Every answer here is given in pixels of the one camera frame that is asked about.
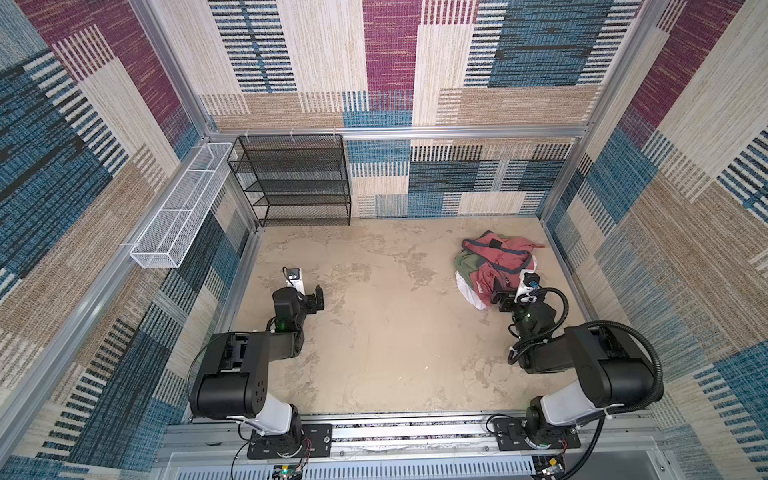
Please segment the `white cloth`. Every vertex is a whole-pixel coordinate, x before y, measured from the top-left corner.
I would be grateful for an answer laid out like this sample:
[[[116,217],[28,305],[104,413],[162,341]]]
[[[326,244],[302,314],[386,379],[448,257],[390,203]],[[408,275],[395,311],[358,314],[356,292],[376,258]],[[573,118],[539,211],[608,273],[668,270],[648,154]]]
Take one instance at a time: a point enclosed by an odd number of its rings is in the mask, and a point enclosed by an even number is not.
[[[461,274],[458,271],[455,272],[455,279],[456,279],[456,285],[459,292],[468,303],[470,303],[474,308],[480,311],[484,311],[488,309],[488,307],[482,302],[480,297],[477,295],[475,290],[465,281],[465,279],[461,276]]]

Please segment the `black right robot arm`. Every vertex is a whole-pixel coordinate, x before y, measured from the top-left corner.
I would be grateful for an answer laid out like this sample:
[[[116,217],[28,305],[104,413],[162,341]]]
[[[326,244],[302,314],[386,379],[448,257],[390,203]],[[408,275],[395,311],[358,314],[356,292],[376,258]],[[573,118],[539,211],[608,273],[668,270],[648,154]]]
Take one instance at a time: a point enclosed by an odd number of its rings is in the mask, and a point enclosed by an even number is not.
[[[634,328],[613,321],[566,326],[569,302],[553,287],[495,293],[491,302],[511,316],[508,330],[516,342],[509,365],[531,375],[576,374],[574,382],[531,400],[521,417],[491,415],[487,428],[500,450],[577,447],[577,427],[662,398],[660,357]]]

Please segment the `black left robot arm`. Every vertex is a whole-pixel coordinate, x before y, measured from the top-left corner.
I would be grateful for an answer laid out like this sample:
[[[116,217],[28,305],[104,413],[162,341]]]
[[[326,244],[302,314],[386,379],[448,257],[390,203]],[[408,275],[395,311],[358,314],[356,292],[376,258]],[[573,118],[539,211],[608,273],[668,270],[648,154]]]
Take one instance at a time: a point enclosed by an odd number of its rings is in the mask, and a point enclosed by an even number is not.
[[[272,294],[275,316],[262,331],[215,334],[202,349],[191,384],[189,404],[195,417],[239,424],[250,459],[298,458],[310,453],[296,406],[268,391],[273,362],[298,357],[304,323],[325,307],[320,286],[310,294],[283,287]]]

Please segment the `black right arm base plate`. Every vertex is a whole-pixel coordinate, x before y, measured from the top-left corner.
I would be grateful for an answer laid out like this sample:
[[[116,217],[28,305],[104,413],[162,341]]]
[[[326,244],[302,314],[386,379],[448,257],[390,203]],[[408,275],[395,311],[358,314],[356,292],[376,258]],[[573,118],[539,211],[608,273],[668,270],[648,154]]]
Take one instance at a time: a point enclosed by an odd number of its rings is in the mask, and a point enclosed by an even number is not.
[[[582,443],[571,426],[528,426],[523,417],[492,416],[486,423],[500,451],[563,450]]]

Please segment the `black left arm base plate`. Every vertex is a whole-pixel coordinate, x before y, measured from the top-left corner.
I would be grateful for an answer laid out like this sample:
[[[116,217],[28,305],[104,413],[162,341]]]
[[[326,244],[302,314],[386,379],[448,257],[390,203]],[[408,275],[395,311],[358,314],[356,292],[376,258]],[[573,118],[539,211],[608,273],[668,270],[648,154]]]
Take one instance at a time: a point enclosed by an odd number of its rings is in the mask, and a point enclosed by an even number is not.
[[[296,460],[330,456],[331,424],[309,424],[282,435],[260,435],[253,431],[249,438],[248,460]]]

